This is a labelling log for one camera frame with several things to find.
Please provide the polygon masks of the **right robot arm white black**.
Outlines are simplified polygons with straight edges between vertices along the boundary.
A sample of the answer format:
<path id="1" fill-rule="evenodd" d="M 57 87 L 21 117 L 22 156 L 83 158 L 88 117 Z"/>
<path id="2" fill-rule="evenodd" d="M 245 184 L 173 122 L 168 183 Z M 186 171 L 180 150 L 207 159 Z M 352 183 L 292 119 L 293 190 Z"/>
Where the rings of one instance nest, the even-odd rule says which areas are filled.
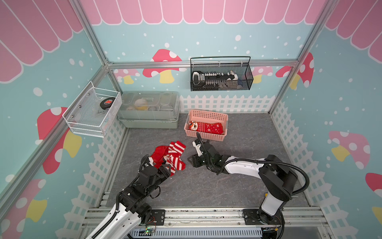
<path id="1" fill-rule="evenodd" d="M 214 146 L 203 141 L 200 133 L 193 142 L 197 154 L 188 161 L 193 167 L 205 166 L 209 171 L 220 174 L 241 174 L 259 178 L 266 186 L 268 193 L 260 208 L 252 217 L 263 225 L 269 225 L 274 218 L 282 218 L 282 207 L 296 194 L 304 192 L 310 184 L 309 176 L 301 168 L 281 161 L 275 155 L 261 159 L 247 159 L 233 155 L 221 155 Z"/>

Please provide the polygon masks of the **red sock white lettering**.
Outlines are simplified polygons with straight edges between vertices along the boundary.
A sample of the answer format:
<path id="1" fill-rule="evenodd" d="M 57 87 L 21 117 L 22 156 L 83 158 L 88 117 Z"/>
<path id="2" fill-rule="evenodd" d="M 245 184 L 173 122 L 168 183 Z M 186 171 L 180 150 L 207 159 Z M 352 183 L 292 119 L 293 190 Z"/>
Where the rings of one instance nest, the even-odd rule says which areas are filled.
<path id="1" fill-rule="evenodd" d="M 211 134 L 224 134 L 224 129 L 221 123 L 204 123 L 199 121 L 191 121 L 189 130 L 197 132 L 205 132 Z"/>

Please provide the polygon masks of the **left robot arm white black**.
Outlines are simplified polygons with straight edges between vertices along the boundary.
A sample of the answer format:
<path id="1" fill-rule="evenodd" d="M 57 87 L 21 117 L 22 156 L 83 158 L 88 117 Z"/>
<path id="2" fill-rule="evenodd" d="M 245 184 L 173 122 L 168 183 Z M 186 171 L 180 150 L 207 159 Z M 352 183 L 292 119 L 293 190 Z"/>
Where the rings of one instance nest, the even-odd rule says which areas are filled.
<path id="1" fill-rule="evenodd" d="M 152 207 L 146 203 L 146 199 L 154 198 L 153 191 L 159 190 L 160 184 L 170 178 L 171 169 L 171 164 L 154 164 L 145 155 L 141 159 L 137 176 L 117 194 L 110 212 L 87 238 L 123 239 L 137 226 L 147 224 Z"/>

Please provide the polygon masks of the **red white striped sock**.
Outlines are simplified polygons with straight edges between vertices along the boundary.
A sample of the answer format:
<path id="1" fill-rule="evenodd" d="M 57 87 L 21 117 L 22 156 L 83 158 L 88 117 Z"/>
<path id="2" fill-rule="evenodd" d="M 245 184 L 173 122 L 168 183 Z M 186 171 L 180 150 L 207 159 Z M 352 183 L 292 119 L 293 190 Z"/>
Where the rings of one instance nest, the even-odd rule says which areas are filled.
<path id="1" fill-rule="evenodd" d="M 186 146 L 180 141 L 171 142 L 167 147 L 167 152 L 164 158 L 168 164 L 171 165 L 171 176 L 173 176 L 176 171 L 182 171 L 186 169 L 186 164 L 181 160 L 181 156 L 184 153 Z"/>

